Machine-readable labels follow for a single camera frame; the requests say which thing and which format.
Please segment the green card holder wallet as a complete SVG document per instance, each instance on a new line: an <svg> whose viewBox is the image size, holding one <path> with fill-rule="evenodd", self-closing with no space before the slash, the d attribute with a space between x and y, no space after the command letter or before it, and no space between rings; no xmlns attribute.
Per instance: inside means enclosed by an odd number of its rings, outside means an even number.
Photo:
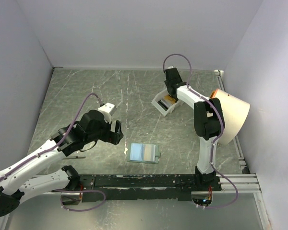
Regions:
<svg viewBox="0 0 288 230"><path fill-rule="evenodd" d="M158 164L161 152L156 144L132 143L128 150L127 161Z"/></svg>

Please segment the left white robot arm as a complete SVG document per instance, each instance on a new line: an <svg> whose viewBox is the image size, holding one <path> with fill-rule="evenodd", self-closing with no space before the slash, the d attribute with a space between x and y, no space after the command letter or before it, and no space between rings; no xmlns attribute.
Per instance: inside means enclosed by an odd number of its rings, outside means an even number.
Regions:
<svg viewBox="0 0 288 230"><path fill-rule="evenodd" d="M84 146L99 140L113 145L123 138L121 121L117 120L111 131L111 117L116 107L106 103L85 113L75 125L58 130L40 148L14 165L0 171L0 217L14 211L21 203L53 190L75 191L80 185L80 175L67 165L54 173L37 176L47 166L60 161Z"/></svg>

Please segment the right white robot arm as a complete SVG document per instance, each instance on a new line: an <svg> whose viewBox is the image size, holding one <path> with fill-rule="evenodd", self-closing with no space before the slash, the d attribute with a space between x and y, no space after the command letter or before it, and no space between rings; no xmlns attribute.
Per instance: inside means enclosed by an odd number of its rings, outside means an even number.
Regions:
<svg viewBox="0 0 288 230"><path fill-rule="evenodd" d="M175 67L164 70L165 85L175 101L182 101L193 109L193 126L200 140L199 160L195 167L194 185L198 190L218 187L215 155L218 139L222 136L225 121L218 98L211 99L196 92L182 80Z"/></svg>

